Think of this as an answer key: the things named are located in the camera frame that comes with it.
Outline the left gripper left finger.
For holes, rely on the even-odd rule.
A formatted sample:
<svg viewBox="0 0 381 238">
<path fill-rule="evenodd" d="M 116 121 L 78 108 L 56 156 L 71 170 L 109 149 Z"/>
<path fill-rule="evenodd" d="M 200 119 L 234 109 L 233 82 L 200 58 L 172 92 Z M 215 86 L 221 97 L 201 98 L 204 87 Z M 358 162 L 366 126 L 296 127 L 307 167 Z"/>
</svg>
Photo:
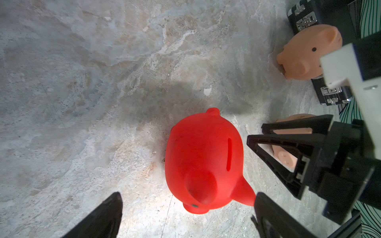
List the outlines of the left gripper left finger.
<svg viewBox="0 0 381 238">
<path fill-rule="evenodd" d="M 121 194 L 114 192 L 63 238 L 116 238 L 122 215 Z"/>
</svg>

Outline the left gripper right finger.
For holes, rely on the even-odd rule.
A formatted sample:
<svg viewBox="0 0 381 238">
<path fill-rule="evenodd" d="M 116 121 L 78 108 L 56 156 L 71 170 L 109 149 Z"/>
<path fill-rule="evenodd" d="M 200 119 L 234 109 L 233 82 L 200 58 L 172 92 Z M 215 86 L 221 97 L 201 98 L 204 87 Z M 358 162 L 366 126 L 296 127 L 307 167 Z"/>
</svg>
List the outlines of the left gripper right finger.
<svg viewBox="0 0 381 238">
<path fill-rule="evenodd" d="M 251 220 L 261 238 L 315 237 L 263 192 L 257 194 L 254 210 Z"/>
</svg>

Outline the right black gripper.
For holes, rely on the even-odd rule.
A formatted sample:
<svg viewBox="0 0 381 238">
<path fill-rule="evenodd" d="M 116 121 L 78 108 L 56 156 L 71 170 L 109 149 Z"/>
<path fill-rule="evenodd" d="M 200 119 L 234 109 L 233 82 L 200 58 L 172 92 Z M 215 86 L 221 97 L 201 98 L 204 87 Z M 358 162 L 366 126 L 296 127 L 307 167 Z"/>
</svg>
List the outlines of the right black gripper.
<svg viewBox="0 0 381 238">
<path fill-rule="evenodd" d="M 364 121 L 332 121 L 292 115 L 263 124 L 264 135 L 249 135 L 247 145 L 296 199 L 308 186 L 326 201 L 323 216 L 342 224 L 356 201 L 381 207 L 381 161 Z"/>
</svg>

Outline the red piggy bank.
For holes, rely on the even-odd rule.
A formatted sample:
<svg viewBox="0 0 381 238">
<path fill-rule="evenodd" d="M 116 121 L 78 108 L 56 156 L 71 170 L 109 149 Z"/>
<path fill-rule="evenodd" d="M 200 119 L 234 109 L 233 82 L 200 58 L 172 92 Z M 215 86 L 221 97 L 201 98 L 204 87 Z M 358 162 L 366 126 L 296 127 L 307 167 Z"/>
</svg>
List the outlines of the red piggy bank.
<svg viewBox="0 0 381 238">
<path fill-rule="evenodd" d="M 172 127 L 165 154 L 171 193 L 192 214 L 205 214 L 235 200 L 254 206 L 256 194 L 243 175 L 244 148 L 237 129 L 217 108 Z"/>
</svg>

